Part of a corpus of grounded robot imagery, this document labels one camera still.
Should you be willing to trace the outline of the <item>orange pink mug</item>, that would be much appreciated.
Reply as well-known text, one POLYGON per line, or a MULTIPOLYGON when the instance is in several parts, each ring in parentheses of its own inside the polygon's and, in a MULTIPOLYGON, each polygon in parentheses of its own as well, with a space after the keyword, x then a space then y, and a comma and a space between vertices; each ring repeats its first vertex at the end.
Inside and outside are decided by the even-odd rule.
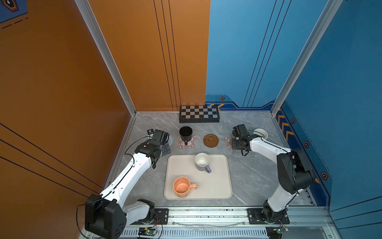
POLYGON ((197 184, 192 184, 187 177, 178 177, 173 183, 173 189, 180 198, 186 198, 191 190, 197 188, 197 184))

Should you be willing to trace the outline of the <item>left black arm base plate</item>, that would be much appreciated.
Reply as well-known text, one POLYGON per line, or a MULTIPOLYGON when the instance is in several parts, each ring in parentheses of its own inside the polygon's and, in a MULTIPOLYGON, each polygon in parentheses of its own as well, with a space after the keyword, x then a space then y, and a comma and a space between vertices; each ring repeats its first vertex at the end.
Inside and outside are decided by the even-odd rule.
POLYGON ((169 219, 169 209, 168 208, 155 208, 155 213, 153 219, 138 220, 133 225, 155 225, 159 220, 159 225, 167 225, 169 219))

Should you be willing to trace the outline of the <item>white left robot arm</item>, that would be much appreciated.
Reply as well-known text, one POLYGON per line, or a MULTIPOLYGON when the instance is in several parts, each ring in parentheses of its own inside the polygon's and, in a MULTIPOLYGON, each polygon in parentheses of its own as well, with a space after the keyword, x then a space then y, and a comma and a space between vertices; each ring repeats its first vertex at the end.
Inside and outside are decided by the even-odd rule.
POLYGON ((167 142, 148 139, 130 154, 131 160, 116 179, 100 194, 92 194, 83 204, 85 207, 86 231, 104 239, 118 239, 124 228, 135 222, 152 223, 155 218, 155 204, 139 199, 125 207, 124 203, 143 173, 156 168, 162 150, 167 142))

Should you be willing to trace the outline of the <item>pink flower coaster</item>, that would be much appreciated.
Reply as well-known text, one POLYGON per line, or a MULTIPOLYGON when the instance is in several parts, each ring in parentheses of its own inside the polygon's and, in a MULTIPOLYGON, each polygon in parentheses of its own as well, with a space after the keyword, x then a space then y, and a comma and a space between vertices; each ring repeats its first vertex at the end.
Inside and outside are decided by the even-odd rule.
POLYGON ((176 146, 180 149, 193 149, 195 148, 198 138, 196 135, 193 135, 192 138, 188 141, 187 145, 185 145, 185 142, 182 141, 180 136, 176 137, 176 141, 177 141, 176 146))
POLYGON ((232 149, 231 137, 225 137, 224 142, 227 144, 228 149, 232 149))

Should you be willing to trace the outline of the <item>brown wooden round coaster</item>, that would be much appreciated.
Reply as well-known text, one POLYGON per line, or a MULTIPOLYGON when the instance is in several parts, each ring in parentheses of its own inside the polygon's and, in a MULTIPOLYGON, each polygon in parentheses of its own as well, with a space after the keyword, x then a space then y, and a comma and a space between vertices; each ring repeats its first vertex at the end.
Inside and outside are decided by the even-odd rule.
POLYGON ((204 145, 210 148, 216 147, 219 144, 219 139, 216 135, 214 134, 207 134, 204 137, 204 145))

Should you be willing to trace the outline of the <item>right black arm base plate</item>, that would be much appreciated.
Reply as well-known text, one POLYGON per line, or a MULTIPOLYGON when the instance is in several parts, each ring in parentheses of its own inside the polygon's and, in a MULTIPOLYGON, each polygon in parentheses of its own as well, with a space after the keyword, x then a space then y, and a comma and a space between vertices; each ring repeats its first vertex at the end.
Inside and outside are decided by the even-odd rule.
POLYGON ((270 208, 249 208, 247 209, 247 215, 251 225, 290 224, 287 209, 274 212, 270 208))

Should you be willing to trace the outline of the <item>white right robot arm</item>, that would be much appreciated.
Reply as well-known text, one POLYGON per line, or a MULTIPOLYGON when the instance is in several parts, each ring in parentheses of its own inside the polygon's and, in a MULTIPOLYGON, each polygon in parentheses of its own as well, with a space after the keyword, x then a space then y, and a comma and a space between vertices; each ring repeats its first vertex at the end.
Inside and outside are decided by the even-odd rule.
POLYGON ((309 159, 302 150, 284 148, 257 135, 234 137, 231 147, 241 150, 243 156, 250 151, 259 153, 277 165, 279 185, 264 202, 260 214, 260 219, 267 224, 281 222, 287 214, 289 203, 315 182, 309 159))

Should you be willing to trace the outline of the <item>black mug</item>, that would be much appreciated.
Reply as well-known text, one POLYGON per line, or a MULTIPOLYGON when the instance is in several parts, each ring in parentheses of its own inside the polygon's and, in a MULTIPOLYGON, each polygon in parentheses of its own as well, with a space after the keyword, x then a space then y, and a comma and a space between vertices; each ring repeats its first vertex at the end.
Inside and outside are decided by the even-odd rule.
POLYGON ((188 143, 192 139, 193 130, 189 126, 183 126, 180 128, 179 134, 180 134, 180 137, 181 137, 181 140, 183 141, 183 143, 185 145, 188 145, 188 143))

